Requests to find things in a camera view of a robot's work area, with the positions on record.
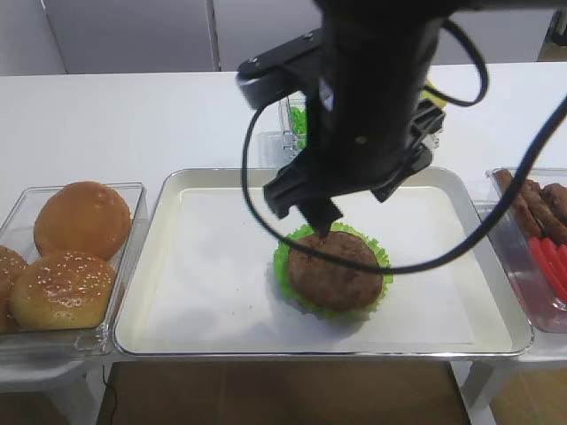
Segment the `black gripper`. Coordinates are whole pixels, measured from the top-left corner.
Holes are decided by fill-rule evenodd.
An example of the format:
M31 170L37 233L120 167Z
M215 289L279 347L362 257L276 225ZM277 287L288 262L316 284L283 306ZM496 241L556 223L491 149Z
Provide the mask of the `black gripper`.
M306 96L307 146L263 189L279 219L293 206L326 237L343 217L333 197L369 190L384 202L410 176L432 162L423 139L432 108L419 110L421 87L406 90L378 84L354 97L335 99L324 85Z

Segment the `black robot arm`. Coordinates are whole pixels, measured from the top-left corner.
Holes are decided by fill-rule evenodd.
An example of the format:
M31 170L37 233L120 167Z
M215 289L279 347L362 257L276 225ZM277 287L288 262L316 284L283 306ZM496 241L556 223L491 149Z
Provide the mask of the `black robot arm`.
M441 31L469 52L480 92L488 89L485 61L451 16L538 7L536 1L321 1L320 29L238 69L255 109L296 91L307 100L307 146L265 186L271 212L284 218L297 207L326 232L340 217L334 197L368 190L385 201L431 163L413 129Z

